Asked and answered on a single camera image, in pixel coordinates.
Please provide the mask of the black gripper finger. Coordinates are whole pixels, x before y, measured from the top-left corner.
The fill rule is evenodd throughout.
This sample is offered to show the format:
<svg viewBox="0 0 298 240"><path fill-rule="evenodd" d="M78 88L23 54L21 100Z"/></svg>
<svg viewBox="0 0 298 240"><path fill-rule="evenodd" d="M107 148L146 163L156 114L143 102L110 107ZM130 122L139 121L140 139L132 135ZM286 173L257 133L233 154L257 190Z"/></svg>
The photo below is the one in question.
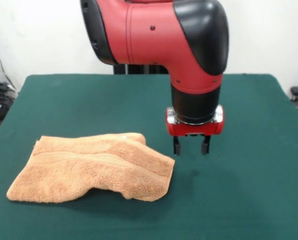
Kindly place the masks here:
<svg viewBox="0 0 298 240"><path fill-rule="evenodd" d="M204 139L201 144L201 154L202 155L207 155L209 154L210 151L210 141L211 141L211 136L210 135L205 135Z"/></svg>
<svg viewBox="0 0 298 240"><path fill-rule="evenodd" d="M178 136L173 136L173 154L174 155L181 154L181 143Z"/></svg>

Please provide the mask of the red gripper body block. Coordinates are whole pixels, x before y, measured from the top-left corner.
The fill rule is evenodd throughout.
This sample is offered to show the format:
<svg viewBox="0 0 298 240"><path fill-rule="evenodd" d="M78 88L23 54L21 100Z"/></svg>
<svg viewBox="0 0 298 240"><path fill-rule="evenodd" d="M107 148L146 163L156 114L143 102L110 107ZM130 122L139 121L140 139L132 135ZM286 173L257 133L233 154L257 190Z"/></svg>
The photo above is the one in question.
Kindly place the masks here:
<svg viewBox="0 0 298 240"><path fill-rule="evenodd" d="M184 137L187 135L219 135L225 125L225 111L223 106L217 106L211 121L200 125L190 125L180 122L176 118L174 109L168 107L165 113L165 120L168 133L173 137Z"/></svg>

